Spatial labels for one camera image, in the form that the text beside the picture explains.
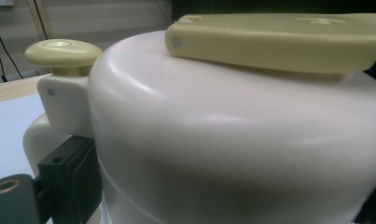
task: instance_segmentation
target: metal ring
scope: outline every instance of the metal ring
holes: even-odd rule
[[[8,193],[20,185],[19,179],[9,179],[0,183],[0,194]]]

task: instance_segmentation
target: dark background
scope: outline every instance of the dark background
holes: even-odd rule
[[[173,0],[173,21],[186,14],[216,13],[376,13],[375,0]],[[376,64],[366,71],[376,78]]]

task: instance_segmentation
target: white rounded container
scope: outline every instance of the white rounded container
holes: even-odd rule
[[[376,186],[376,81],[171,56],[164,32],[91,69],[113,223],[346,224]]]

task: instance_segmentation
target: yellowish plastic part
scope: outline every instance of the yellowish plastic part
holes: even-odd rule
[[[166,32],[174,56],[345,74],[376,62],[376,14],[187,15]]]
[[[102,52],[85,42],[51,39],[33,44],[24,53],[30,63],[50,67],[53,74],[86,76]]]

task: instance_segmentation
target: wall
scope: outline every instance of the wall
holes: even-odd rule
[[[35,1],[39,11],[31,12],[27,3]],[[0,8],[0,34],[21,71],[37,69],[42,74],[49,70],[28,64],[23,52],[39,41],[44,32],[47,38],[81,40],[106,49],[131,35],[164,30],[171,22],[171,0],[15,0],[14,3],[14,7]],[[38,22],[33,19],[35,13],[41,15],[45,24],[43,28],[39,26],[42,30],[35,28]],[[11,74],[16,70],[2,54],[6,74],[15,76]]]

